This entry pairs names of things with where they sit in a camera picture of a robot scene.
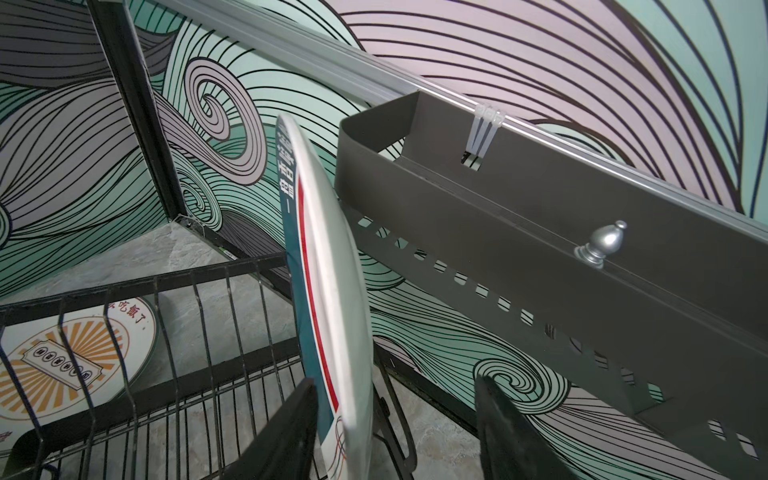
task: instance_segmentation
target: silver knob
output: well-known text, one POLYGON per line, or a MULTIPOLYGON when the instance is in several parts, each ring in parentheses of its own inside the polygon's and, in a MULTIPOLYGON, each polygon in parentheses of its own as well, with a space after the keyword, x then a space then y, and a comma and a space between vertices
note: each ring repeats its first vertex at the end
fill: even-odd
POLYGON ((576 258, 594 268, 603 268, 605 257, 619 251, 626 229, 627 223, 621 220, 598 228, 592 232, 589 243, 574 249, 576 258))

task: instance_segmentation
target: wallpaper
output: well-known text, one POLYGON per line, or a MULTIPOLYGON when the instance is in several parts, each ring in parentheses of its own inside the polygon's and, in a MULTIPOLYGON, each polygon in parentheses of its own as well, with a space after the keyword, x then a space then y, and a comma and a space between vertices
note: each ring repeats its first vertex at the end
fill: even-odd
MULTIPOLYGON (((760 189, 768 69, 753 60, 768 58, 756 54, 768 48, 762 2, 725 12, 692 0, 685 15, 679 2, 650 0, 251 2, 768 221, 760 189)), ((250 254, 282 248, 276 116, 298 120, 333 179, 338 124, 367 106, 195 19, 145 0, 128 4, 139 29, 174 36, 153 86, 190 215, 250 254)), ((393 159, 400 147, 382 154, 393 159)), ((494 376, 580 478, 723 478, 360 257, 377 340, 469 406, 474 376, 494 376)))
POLYGON ((166 219, 88 9, 0 0, 0 35, 3 297, 166 219))

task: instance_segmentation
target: gray stone floor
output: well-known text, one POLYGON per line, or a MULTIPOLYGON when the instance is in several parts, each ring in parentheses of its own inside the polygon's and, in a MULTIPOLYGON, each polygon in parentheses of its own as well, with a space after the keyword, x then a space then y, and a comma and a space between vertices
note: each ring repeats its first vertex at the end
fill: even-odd
MULTIPOLYGON (((63 293, 89 286, 132 280, 142 276, 183 270, 194 266, 203 266, 226 262, 228 259, 218 250, 210 247, 189 230, 169 223, 142 237, 128 241, 119 247, 93 257, 85 262, 59 273, 47 280, 27 288, 12 296, 0 299, 0 303, 12 303, 41 296, 63 293)), ((205 312, 208 340, 212 362, 218 363, 237 356, 237 344, 229 297, 223 280, 206 283, 199 287, 200 300, 205 312)), ((264 308, 259 294, 258 282, 250 276, 240 276, 232 281, 232 294, 246 352, 268 345, 264 308)), ((270 322, 272 340, 278 342, 295 336, 293 326, 293 308, 288 302, 264 290, 267 318, 270 322)), ((202 347, 202 328, 197 301, 191 287, 172 290, 160 295, 160 307, 168 328, 171 350, 179 375, 204 368, 207 361, 202 347)), ((151 358, 141 374, 134 380, 131 389, 139 390, 171 378, 170 363, 164 342, 156 343, 151 358)), ((280 385, 283 395, 303 378, 299 359, 285 362, 280 370, 280 385)), ((378 374, 374 372, 376 388, 380 395, 386 395, 386 388, 378 374)), ((409 425, 414 435, 419 466, 414 473, 417 479, 444 478, 481 478, 479 464, 479 443, 455 423, 448 420, 429 404, 397 382, 395 389, 406 412, 409 425)), ((280 392, 277 388, 276 374, 273 370, 256 373, 252 376, 250 390, 254 399, 254 418, 257 428, 266 424, 270 412, 280 405, 280 392)), ((233 386, 231 393, 225 394, 220 405, 221 442, 224 462, 229 463, 237 457, 253 439, 250 428, 250 416, 247 412, 246 386, 233 386)), ((189 453, 182 449, 182 477, 199 478, 217 468, 217 448, 210 440, 206 429, 213 435, 214 409, 211 401, 197 403, 185 409, 186 421, 180 424, 182 442, 189 440, 189 453)), ((405 448, 402 429, 392 415, 405 448)), ((143 426, 137 437, 137 477, 148 475, 149 478, 166 478, 166 464, 169 465, 168 478, 175 478, 176 442, 175 418, 171 416, 143 426)), ((132 434, 111 439, 107 444, 100 443, 94 448, 91 458, 89 478, 121 478, 124 467, 123 457, 132 443, 132 434)), ((370 478, 383 480, 396 478, 389 453, 380 442, 374 440, 372 468, 370 478)), ((62 465, 62 478, 75 478, 78 475, 80 455, 66 458, 62 465)), ((318 461, 319 476, 324 475, 322 460, 318 461)), ((130 478, 131 467, 127 467, 130 478)), ((312 478, 317 478, 313 471, 312 478)))

